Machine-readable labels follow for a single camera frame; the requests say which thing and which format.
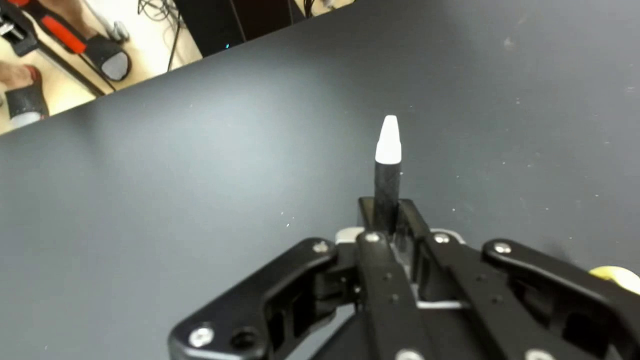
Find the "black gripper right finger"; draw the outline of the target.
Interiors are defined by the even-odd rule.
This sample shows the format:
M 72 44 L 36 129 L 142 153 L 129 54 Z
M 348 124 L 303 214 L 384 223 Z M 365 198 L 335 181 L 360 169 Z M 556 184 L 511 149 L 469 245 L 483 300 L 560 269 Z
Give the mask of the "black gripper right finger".
M 615 280 L 509 237 L 443 241 L 410 200 L 398 223 L 419 297 L 459 300 L 490 360 L 640 360 L 640 296 Z

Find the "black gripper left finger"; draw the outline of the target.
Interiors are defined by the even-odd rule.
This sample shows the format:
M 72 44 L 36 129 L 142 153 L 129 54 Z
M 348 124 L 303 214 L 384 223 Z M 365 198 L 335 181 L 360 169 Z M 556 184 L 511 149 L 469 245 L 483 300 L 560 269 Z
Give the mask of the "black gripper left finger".
M 355 314 L 313 360 L 439 360 L 392 237 L 307 237 L 180 319 L 170 360 L 287 360 L 343 306 Z

